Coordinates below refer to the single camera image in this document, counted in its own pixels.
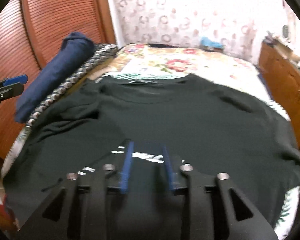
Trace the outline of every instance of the navy blue fabric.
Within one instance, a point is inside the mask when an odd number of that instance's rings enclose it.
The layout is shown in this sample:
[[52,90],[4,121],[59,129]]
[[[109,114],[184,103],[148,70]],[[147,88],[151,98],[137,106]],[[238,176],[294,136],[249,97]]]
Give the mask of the navy blue fabric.
[[93,52],[93,41],[82,33],[70,33],[62,41],[59,53],[46,65],[18,99],[15,121],[26,122],[40,102],[90,58]]

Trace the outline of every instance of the black t-shirt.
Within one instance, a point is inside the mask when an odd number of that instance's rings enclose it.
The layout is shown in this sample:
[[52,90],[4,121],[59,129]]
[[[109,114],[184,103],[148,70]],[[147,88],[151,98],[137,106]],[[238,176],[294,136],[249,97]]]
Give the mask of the black t-shirt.
[[290,123],[255,97],[194,75],[152,82],[105,77],[85,82],[34,125],[4,179],[21,224],[49,193],[42,189],[102,162],[126,138],[136,147],[129,194],[113,221],[118,239],[134,239],[135,232],[138,239],[180,237],[182,201],[166,195],[162,159],[146,145],[165,145],[202,174],[227,172],[273,227],[285,193],[300,185]]

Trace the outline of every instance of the silver bolt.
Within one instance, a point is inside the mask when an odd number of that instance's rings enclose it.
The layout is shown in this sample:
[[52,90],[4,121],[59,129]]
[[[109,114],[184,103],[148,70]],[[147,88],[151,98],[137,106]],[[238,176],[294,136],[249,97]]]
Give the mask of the silver bolt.
[[220,179],[220,180],[224,180],[224,179],[229,179],[230,176],[229,176],[228,173],[223,172],[223,173],[219,173],[219,174],[217,175],[217,178]]
[[180,170],[182,170],[182,171],[192,171],[193,167],[191,165],[181,165]]
[[113,171],[115,169],[115,166],[112,164],[105,164],[103,165],[103,170],[104,171]]
[[68,173],[67,174],[67,179],[76,180],[77,177],[78,177],[77,173]]

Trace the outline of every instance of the patterned wall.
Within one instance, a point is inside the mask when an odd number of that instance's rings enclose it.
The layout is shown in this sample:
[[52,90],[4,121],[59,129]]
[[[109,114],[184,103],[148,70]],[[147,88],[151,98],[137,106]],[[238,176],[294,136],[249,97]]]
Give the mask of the patterned wall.
[[266,31],[288,23],[282,0],[115,0],[125,43],[198,47],[202,36],[258,62]]

